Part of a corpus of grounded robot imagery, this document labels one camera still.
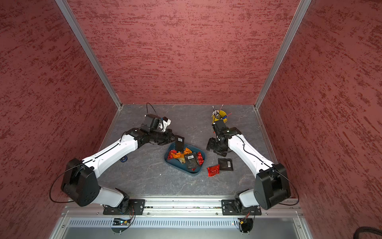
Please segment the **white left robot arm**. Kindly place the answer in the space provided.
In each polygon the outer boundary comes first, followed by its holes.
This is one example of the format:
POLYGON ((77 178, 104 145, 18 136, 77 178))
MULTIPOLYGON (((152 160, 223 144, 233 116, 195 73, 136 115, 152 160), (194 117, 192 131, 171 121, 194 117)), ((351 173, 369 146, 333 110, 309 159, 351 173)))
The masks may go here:
POLYGON ((97 179, 109 167, 141 146, 147 143, 166 145, 175 138, 171 129, 164 132, 145 132, 138 128, 126 131, 119 140, 98 153, 83 160, 74 158, 69 161, 63 174, 61 190, 80 207, 94 203, 126 211, 129 196, 118 189, 101 187, 97 179))

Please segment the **orange tea bag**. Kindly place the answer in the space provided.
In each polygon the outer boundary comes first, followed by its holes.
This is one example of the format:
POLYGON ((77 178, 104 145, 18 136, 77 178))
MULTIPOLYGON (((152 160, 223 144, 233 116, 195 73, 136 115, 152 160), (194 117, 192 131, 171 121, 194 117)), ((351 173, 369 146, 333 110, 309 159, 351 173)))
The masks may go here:
POLYGON ((172 151, 172 157, 175 159, 178 158, 185 158, 185 155, 193 153, 190 149, 186 148, 183 152, 176 152, 173 150, 172 151))

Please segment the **aluminium corner post right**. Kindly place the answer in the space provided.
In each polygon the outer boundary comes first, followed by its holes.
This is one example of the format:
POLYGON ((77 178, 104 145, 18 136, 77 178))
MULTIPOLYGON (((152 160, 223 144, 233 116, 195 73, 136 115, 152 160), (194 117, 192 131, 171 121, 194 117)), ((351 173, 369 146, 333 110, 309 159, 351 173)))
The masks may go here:
POLYGON ((311 4, 311 0, 301 0, 297 6, 297 9, 295 11, 295 14, 291 20, 291 23, 287 29, 287 32, 285 34, 285 37, 282 41, 282 44, 278 50, 278 53, 275 57, 275 60, 273 62, 273 65, 269 71, 269 74, 265 80, 265 83, 259 93, 259 96, 254 104, 254 109, 258 111, 260 109, 260 106, 274 80, 274 77, 276 76, 279 67, 281 66, 281 63, 294 39, 295 34, 297 33, 297 30, 309 8, 309 5, 311 4))

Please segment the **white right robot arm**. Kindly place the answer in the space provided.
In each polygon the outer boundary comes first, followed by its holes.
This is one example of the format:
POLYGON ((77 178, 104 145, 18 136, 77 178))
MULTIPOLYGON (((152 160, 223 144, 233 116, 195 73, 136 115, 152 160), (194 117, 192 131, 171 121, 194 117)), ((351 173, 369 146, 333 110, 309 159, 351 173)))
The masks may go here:
POLYGON ((235 152, 255 176, 253 189, 238 194, 239 207, 261 207, 265 210, 290 198, 291 190, 286 168, 274 164, 258 152, 235 127, 215 129, 216 137, 209 139, 207 150, 226 156, 226 152, 235 152))

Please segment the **aluminium front rail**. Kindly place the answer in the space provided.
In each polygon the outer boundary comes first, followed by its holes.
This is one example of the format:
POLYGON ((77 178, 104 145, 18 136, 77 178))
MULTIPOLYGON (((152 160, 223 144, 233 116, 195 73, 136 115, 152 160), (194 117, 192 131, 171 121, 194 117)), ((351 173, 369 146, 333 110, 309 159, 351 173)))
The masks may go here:
MULTIPOLYGON (((131 200, 144 200, 142 215, 138 218, 219 218, 222 214, 222 200, 233 200, 234 196, 131 196, 131 200)), ((283 205, 271 209, 262 209, 261 218, 304 218, 305 214, 297 199, 288 199, 283 205)), ((79 207, 76 204, 65 205, 60 217, 104 217, 103 206, 90 204, 79 207)))

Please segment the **aluminium corner post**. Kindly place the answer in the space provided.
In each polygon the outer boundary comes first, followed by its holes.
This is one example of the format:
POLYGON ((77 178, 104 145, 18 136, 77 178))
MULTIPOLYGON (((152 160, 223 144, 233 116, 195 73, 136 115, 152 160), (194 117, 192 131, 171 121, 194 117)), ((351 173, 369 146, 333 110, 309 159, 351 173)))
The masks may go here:
POLYGON ((120 111, 123 107, 123 104, 122 104, 121 100, 119 99, 117 93, 115 92, 113 86, 111 85, 111 82, 108 79, 105 71, 103 70, 96 54, 94 53, 93 49, 91 48, 91 45, 88 42, 88 40, 87 40, 83 30, 81 29, 78 21, 76 20, 68 2, 64 1, 64 0, 56 0, 55 2, 58 5, 61 13, 63 14, 63 16, 65 18, 65 20, 69 24, 69 26, 70 26, 71 30, 73 31, 75 37, 77 38, 78 42, 80 43, 81 47, 83 48, 88 59, 90 60, 93 68, 95 69, 98 76, 100 77, 102 83, 104 84, 106 90, 108 91, 109 95, 111 96, 117 109, 120 111))
POLYGON ((260 106, 274 80, 274 77, 276 76, 279 67, 281 66, 281 63, 294 39, 295 34, 297 33, 297 30, 309 8, 309 5, 311 4, 311 0, 301 0, 297 6, 297 9, 295 11, 295 14, 291 20, 291 23, 287 29, 287 32, 285 34, 285 37, 282 41, 282 44, 278 50, 278 53, 275 57, 275 60, 273 62, 273 65, 269 71, 269 74, 265 80, 265 83, 259 93, 259 96, 254 104, 254 109, 258 111, 260 109, 260 106))

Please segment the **aluminium corner post left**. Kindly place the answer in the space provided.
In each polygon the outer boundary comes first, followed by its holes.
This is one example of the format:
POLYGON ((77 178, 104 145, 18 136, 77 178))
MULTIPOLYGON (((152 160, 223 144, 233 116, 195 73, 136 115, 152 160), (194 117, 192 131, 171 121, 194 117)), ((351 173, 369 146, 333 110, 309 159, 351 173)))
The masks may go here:
POLYGON ((111 96, 117 109, 120 111, 123 107, 123 104, 122 104, 121 100, 119 99, 117 93, 115 92, 113 86, 111 85, 111 82, 108 79, 105 71, 103 70, 96 54, 94 53, 93 49, 91 48, 91 45, 88 42, 88 40, 87 40, 83 30, 81 29, 78 21, 76 20, 68 2, 64 1, 64 0, 56 0, 55 2, 58 5, 61 13, 63 14, 63 16, 65 18, 65 20, 69 24, 69 26, 70 26, 71 30, 73 31, 75 37, 77 38, 78 42, 80 43, 81 47, 83 48, 88 59, 90 60, 93 68, 95 69, 98 76, 100 77, 102 83, 104 84, 106 90, 108 91, 109 95, 111 96))

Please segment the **red tea bag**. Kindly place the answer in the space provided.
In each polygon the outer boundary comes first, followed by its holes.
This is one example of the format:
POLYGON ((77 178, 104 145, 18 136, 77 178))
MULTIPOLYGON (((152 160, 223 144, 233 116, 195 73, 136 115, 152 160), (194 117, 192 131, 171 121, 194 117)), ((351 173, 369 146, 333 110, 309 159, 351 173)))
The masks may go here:
POLYGON ((208 167, 208 177, 214 177, 219 175, 220 173, 220 165, 208 167))
POLYGON ((176 155, 178 152, 174 149, 170 150, 167 156, 167 160, 171 160, 174 158, 174 155, 176 155))
POLYGON ((202 155, 201 152, 198 152, 198 153, 197 153, 197 159, 198 159, 198 164, 199 164, 199 166, 202 166, 203 163, 204 163, 204 157, 203 157, 203 155, 202 155))

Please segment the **black tea bag with label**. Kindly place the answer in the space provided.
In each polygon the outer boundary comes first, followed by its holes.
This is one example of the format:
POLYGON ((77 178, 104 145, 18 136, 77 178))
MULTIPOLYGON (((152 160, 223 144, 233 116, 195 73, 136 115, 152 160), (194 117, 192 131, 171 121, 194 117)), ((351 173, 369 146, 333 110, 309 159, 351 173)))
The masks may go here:
POLYGON ((195 152, 185 155, 185 162, 188 170, 195 170, 199 167, 197 154, 195 152))

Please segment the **teal storage box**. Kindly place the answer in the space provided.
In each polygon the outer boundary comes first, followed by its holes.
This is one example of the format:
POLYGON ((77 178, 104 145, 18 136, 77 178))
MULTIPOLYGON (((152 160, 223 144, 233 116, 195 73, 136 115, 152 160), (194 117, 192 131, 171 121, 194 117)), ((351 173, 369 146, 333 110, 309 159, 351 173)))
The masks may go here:
POLYGON ((206 159, 207 156, 201 149, 185 144, 184 149, 179 151, 175 142, 170 144, 164 154, 167 164, 189 175, 198 175, 206 159))

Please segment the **yellow pen cup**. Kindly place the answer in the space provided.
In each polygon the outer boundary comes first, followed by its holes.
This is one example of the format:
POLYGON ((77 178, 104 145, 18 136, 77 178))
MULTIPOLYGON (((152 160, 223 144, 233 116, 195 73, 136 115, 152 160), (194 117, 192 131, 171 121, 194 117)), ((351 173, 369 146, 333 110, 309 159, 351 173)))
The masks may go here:
POLYGON ((227 113, 223 110, 216 110, 212 113, 212 123, 223 120, 224 123, 228 121, 227 113))

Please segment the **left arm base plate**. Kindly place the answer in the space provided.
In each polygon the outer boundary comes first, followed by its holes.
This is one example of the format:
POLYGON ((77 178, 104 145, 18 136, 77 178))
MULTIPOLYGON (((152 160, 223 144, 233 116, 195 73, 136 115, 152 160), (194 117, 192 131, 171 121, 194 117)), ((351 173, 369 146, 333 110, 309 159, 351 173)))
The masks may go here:
POLYGON ((145 203, 146 201, 144 199, 123 200, 117 207, 104 206, 103 214, 114 216, 141 216, 145 208, 145 203))

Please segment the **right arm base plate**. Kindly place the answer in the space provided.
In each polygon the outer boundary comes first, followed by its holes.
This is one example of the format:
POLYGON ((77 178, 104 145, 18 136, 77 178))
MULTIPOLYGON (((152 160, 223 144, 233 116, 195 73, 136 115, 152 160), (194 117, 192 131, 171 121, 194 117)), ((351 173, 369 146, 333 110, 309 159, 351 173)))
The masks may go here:
POLYGON ((224 216, 261 216, 260 206, 244 207, 238 200, 222 200, 222 213, 224 216))

